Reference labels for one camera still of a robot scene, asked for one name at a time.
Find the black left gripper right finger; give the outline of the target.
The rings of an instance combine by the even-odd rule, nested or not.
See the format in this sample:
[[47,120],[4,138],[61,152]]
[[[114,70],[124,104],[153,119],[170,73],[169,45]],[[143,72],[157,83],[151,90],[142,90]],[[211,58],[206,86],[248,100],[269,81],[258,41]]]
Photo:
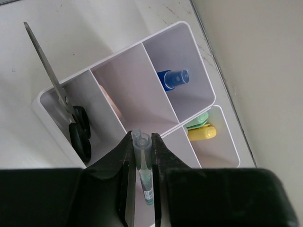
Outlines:
[[263,168],[191,168],[152,134],[158,227],[297,227],[282,181]]

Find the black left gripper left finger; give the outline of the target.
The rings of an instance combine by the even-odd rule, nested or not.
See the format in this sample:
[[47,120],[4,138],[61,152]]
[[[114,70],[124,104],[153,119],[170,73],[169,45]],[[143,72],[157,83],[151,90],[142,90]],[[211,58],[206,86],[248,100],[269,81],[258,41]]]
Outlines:
[[132,136],[81,168],[3,169],[3,227],[132,227],[136,170]]

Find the black handled scissors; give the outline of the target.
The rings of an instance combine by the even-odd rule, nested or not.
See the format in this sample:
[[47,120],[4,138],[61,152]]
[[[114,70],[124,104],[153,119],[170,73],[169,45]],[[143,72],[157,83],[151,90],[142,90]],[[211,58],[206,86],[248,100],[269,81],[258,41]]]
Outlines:
[[89,125],[89,118],[84,107],[79,105],[72,105],[67,93],[60,85],[45,53],[43,52],[40,44],[38,43],[33,31],[31,30],[29,24],[24,22],[25,29],[29,35],[29,38],[42,62],[42,65],[58,95],[59,102],[65,109],[66,116],[70,122],[69,135],[71,140],[71,145],[85,163],[91,160],[91,143],[89,139],[91,138],[91,130]]

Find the yellow highlighter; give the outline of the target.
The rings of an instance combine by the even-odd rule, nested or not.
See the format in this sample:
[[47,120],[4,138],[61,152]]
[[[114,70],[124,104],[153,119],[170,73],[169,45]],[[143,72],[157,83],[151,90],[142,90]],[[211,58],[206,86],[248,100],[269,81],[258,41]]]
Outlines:
[[190,141],[207,140],[215,137],[217,130],[210,124],[205,124],[199,128],[190,129],[187,132],[187,136]]

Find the green highlighter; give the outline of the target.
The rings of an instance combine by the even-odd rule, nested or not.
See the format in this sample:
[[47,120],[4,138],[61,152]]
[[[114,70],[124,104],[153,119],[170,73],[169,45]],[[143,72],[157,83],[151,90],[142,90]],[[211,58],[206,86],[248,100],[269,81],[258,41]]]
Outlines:
[[204,112],[203,114],[199,115],[195,119],[185,124],[185,128],[187,128],[188,130],[199,128],[208,122],[208,118],[209,118],[209,113]]

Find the clear bottle blue cap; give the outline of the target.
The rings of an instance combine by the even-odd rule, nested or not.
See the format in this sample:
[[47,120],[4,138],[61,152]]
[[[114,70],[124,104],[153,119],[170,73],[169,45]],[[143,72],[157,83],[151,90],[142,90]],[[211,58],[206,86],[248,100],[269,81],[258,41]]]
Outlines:
[[181,71],[160,71],[157,76],[165,91],[174,90],[176,87],[187,84],[189,82],[188,70]]

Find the white compartment organizer box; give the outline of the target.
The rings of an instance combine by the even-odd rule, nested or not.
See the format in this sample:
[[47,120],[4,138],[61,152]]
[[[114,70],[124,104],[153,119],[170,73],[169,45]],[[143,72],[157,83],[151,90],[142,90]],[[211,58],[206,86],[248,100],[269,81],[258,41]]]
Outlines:
[[[165,91],[157,72],[188,70],[189,82]],[[120,120],[101,85],[123,115]],[[228,123],[205,69],[191,28],[179,21],[66,78],[62,87],[73,105],[85,108],[91,128],[91,160],[83,162],[70,143],[68,119],[53,88],[33,101],[36,115],[65,155],[88,167],[118,145],[128,131],[159,134],[190,167],[236,168],[240,164]],[[185,124],[204,112],[217,135],[190,141]]]

